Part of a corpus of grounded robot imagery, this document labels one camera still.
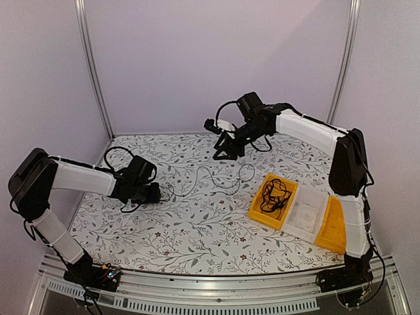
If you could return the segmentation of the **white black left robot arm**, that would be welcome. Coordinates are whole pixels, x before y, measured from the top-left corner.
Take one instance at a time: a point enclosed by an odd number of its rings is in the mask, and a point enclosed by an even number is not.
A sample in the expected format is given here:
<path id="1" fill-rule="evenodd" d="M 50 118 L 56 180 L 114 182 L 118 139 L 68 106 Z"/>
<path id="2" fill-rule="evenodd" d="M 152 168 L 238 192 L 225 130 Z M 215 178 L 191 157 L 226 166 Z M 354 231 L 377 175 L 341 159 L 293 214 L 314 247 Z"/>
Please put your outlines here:
<path id="1" fill-rule="evenodd" d="M 24 220 L 31 238 L 39 236 L 63 262 L 66 280 L 87 287 L 118 283 L 119 268 L 95 264 L 88 251 L 70 234 L 68 223 L 53 211 L 58 196 L 87 193 L 136 207 L 159 203 L 157 167 L 135 154 L 127 166 L 115 169 L 82 163 L 34 148 L 9 179 L 10 210 Z"/>

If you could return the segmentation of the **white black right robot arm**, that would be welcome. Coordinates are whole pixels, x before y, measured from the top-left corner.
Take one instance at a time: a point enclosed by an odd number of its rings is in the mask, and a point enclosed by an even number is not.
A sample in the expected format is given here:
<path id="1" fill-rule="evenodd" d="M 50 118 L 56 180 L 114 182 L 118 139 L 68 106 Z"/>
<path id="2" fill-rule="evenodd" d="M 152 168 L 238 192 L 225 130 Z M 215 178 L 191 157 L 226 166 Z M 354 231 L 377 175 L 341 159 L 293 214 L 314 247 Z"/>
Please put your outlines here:
<path id="1" fill-rule="evenodd" d="M 286 102 L 263 104 L 255 92 L 243 95 L 234 104 L 245 121 L 241 127 L 219 117 L 204 123 L 206 130 L 219 136 L 213 158 L 236 160 L 244 156 L 246 145 L 276 133 L 297 138 L 327 154 L 332 159 L 328 183 L 344 215 L 345 265 L 319 272 L 317 284 L 323 292 L 328 292 L 372 281 L 369 262 L 375 250 L 369 237 L 366 188 L 374 180 L 368 169 L 362 132 L 334 127 L 300 113 Z"/>

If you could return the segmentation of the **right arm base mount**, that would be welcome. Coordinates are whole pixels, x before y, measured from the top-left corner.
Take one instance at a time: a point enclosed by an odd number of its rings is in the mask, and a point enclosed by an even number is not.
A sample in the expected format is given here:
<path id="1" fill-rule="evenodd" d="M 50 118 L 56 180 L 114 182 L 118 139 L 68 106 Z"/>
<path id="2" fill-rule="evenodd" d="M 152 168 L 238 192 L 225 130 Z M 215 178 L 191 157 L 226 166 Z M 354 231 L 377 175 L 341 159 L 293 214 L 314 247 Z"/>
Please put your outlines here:
<path id="1" fill-rule="evenodd" d="M 376 298 L 380 292 L 386 275 L 386 266 L 382 261 L 381 281 L 373 293 L 373 272 L 368 268 L 361 275 L 351 274 L 345 267 L 337 269 L 325 269 L 317 273 L 315 284 L 320 287 L 322 293 L 347 289 L 355 285 L 359 285 L 358 289 L 345 291 L 336 294 L 339 304 L 346 309 L 360 308 L 362 305 L 369 303 Z"/>

